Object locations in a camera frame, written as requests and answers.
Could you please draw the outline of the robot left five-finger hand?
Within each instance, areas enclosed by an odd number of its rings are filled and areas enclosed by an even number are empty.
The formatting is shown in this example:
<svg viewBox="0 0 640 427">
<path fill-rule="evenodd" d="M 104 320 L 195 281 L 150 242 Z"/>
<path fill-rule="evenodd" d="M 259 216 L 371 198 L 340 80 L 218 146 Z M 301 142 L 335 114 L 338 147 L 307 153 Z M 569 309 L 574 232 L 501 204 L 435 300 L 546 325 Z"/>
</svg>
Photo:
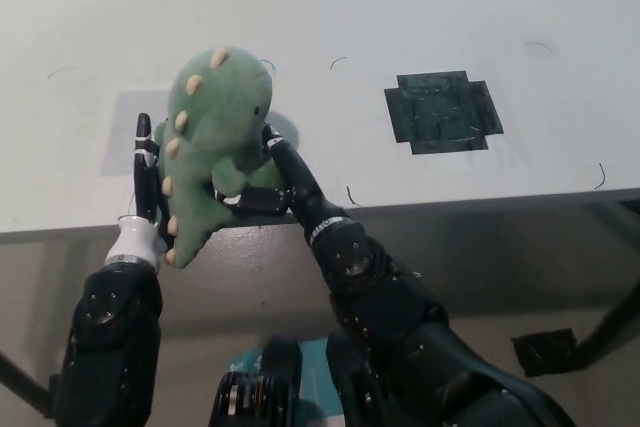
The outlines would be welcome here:
<svg viewBox="0 0 640 427">
<path fill-rule="evenodd" d="M 104 266 L 115 263 L 143 265 L 159 270 L 166 242 L 160 229 L 158 157 L 159 147 L 152 137 L 151 118 L 137 118 L 133 155 L 134 211 L 118 218 L 119 234 L 108 251 Z"/>
</svg>

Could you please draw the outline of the robot right five-finger hand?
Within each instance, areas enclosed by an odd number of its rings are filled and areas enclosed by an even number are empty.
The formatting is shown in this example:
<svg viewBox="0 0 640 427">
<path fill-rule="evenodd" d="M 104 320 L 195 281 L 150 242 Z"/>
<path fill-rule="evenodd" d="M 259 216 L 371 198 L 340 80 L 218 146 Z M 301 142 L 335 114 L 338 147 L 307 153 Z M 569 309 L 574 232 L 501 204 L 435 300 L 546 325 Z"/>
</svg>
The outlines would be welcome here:
<svg viewBox="0 0 640 427">
<path fill-rule="evenodd" d="M 235 214 L 281 216 L 290 211 L 304 229 L 309 245 L 354 224 L 341 207 L 329 202 L 309 167 L 282 134 L 270 124 L 262 127 L 263 151 L 270 155 L 284 185 L 267 188 L 245 185 L 235 196 L 215 187 L 215 199 Z"/>
</svg>

